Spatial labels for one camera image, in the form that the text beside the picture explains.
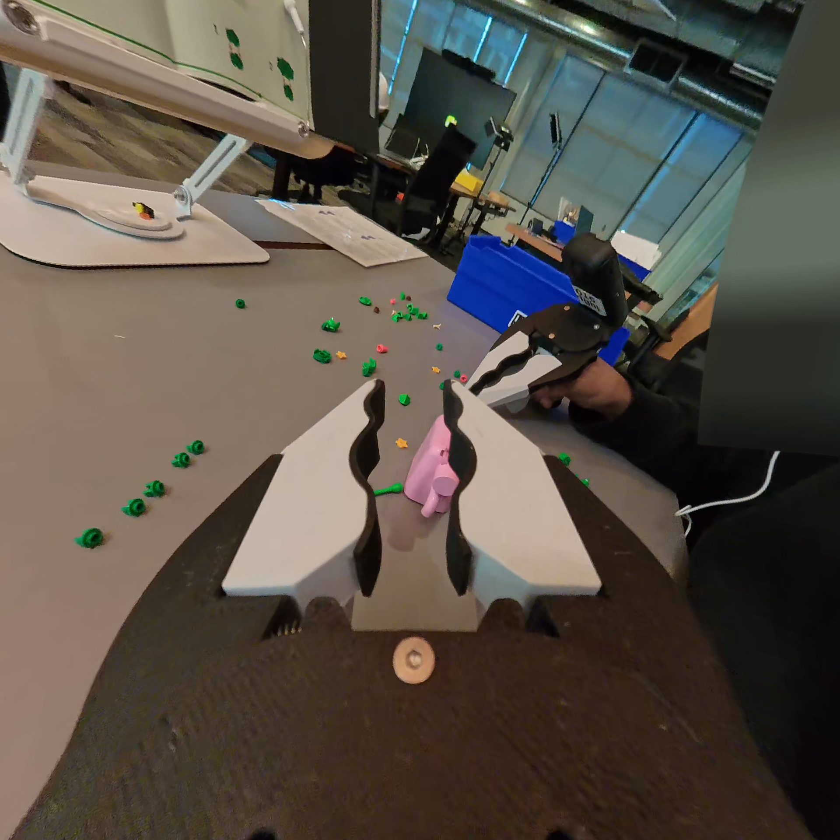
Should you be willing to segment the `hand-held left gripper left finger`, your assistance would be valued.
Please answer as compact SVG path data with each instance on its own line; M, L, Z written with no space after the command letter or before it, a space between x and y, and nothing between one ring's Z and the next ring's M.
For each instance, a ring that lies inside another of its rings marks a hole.
M289 444L223 580L228 596L371 596L382 535L369 483L380 461L385 384L366 381Z

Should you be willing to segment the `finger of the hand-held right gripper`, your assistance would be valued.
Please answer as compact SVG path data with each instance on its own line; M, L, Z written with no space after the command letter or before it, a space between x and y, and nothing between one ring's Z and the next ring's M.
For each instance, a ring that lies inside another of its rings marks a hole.
M482 360L482 387L532 387L549 373L549 352L525 332L514 332Z
M524 357L489 354L467 382L467 388L490 409L508 406L514 413L529 400L530 386L544 376L557 376L563 363L551 354Z

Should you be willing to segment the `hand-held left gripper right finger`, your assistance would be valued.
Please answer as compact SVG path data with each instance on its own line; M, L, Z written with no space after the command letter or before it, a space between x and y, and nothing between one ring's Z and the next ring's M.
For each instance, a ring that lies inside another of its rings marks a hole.
M443 409L458 478L446 538L455 592L524 611L544 595L597 595L601 578L550 458L460 383L445 384Z

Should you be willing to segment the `person's right hand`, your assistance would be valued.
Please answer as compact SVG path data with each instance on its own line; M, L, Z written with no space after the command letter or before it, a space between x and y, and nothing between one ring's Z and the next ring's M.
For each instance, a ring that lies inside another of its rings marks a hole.
M575 377L553 381L531 394L531 400L550 409L562 400L579 408L615 419L630 407L634 391L628 380L597 358Z

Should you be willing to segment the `blue storage bin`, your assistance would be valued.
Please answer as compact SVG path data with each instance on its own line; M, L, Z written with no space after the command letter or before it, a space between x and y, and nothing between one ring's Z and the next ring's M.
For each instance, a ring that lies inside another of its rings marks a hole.
M448 300L499 333L552 305L585 303L600 311L606 294L571 279L554 259L541 259L499 237L471 237Z

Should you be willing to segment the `wooden office desk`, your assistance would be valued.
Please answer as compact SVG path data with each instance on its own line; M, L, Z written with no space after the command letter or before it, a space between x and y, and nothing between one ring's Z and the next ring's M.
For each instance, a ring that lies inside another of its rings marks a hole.
M510 235L512 245L517 245L524 249L539 252L542 257L546 259L558 263L562 262L562 244L559 244L544 235L534 234L530 229L514 223L508 223L505 230L506 233Z

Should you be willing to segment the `pink toy watering can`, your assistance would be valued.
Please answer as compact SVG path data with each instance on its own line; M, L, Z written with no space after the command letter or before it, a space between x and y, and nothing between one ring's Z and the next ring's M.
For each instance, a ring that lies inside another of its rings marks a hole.
M439 415L415 453L404 482L404 495L420 505L425 518L446 512L459 484L448 460L450 441L445 417Z

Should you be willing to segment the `black light stand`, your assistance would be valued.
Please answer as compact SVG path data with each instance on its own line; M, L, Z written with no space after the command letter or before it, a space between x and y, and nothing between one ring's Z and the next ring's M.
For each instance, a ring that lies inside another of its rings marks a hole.
M550 146L551 146L551 155L549 158L548 163L546 164L537 184L534 187L534 190L527 202L527 211L533 208L536 202L539 200L539 197L546 186L553 169L557 165L560 156L563 151L563 132L560 125L560 115L558 112L551 112L549 114L549 133L550 133Z

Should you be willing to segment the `leaflet in plastic sleeve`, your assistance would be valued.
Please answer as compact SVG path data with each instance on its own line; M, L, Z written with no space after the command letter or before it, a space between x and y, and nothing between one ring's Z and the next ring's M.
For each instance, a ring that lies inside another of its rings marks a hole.
M425 258L426 253L349 206L257 199L268 213L305 231L364 268Z

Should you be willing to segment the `black monitor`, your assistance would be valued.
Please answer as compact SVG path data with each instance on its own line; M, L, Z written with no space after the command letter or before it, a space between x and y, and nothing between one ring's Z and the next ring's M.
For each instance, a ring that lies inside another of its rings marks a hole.
M481 170L490 157L496 135L489 121L507 123L515 91L475 73L463 63L424 48L404 111L395 120L386 149L404 159L431 152L449 125L476 145L469 165Z

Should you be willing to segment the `person's black jacket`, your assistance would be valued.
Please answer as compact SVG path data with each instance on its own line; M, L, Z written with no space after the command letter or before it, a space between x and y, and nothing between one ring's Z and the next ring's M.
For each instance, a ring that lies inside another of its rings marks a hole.
M684 515L689 598L776 780L814 838L838 838L838 459L768 470Z

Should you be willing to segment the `white book stand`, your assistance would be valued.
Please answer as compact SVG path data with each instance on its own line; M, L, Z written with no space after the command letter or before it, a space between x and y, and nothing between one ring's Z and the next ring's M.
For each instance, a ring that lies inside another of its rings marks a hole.
M287 112L178 70L162 3L2 2L2 59L19 65L2 136L2 246L16 256L62 268L267 262L264 249L200 199L253 142L304 156L328 151L330 142ZM284 3L302 26L310 58L309 2ZM204 123L224 136L170 192L36 175L30 151L57 81ZM141 219L133 202L151 206L155 220Z

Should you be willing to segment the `black board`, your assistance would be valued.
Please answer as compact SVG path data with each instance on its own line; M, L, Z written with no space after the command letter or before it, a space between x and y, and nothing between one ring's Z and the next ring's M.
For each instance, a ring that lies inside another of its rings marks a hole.
M381 3L310 1L313 128L363 154L380 146Z

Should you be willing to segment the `instruction booklet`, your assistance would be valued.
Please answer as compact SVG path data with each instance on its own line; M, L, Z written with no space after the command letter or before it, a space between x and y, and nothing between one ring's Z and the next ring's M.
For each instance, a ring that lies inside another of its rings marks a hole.
M175 67L312 130L302 26L275 1L163 1Z

